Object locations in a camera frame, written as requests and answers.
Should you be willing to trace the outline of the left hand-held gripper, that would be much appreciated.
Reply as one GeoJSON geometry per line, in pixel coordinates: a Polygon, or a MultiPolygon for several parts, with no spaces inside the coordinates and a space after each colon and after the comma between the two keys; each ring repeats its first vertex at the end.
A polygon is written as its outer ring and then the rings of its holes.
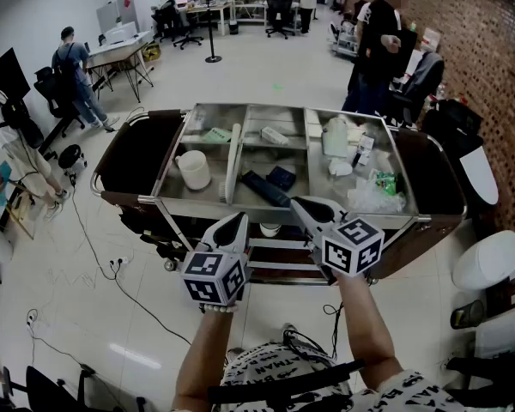
{"type": "Polygon", "coordinates": [[[245,212],[224,217],[210,226],[201,243],[211,251],[186,254],[180,275],[193,301],[211,306],[233,306],[242,300],[249,279],[245,212]]]}

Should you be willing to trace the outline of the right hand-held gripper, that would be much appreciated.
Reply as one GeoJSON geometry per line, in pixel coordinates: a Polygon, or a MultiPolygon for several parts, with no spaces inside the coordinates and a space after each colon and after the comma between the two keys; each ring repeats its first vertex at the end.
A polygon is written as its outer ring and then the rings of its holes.
{"type": "Polygon", "coordinates": [[[290,209],[302,231],[314,238],[318,250],[314,258],[323,270],[353,277],[380,260],[385,232],[361,217],[341,221],[348,211],[338,202],[322,197],[294,197],[290,209]]]}

